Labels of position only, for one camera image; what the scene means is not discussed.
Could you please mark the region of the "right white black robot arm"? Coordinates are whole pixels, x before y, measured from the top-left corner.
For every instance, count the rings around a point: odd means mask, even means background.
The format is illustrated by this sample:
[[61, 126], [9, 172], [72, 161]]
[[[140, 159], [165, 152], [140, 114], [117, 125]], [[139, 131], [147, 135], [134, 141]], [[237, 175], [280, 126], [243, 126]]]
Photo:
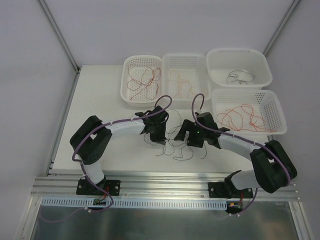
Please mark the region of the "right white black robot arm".
[[287, 152], [277, 140], [264, 144], [236, 136], [229, 128], [219, 128], [209, 112], [197, 113], [195, 121], [185, 119], [175, 141], [186, 141], [189, 147], [202, 148], [204, 143], [228, 150], [252, 163], [252, 170], [237, 170], [224, 181], [212, 183], [209, 191], [218, 198], [238, 198], [246, 190], [262, 188], [274, 193], [290, 184], [298, 175]]

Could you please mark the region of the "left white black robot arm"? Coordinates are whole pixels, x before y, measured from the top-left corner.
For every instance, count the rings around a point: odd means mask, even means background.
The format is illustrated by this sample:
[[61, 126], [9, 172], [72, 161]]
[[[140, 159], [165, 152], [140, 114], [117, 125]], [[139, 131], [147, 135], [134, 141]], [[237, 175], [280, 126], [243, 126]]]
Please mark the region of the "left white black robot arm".
[[168, 112], [161, 106], [109, 122], [103, 122], [96, 115], [90, 116], [69, 141], [73, 148], [72, 160], [80, 164], [84, 174], [78, 181], [76, 194], [119, 196], [121, 181], [106, 179], [100, 163], [110, 140], [147, 134], [151, 142], [164, 145], [168, 119]]

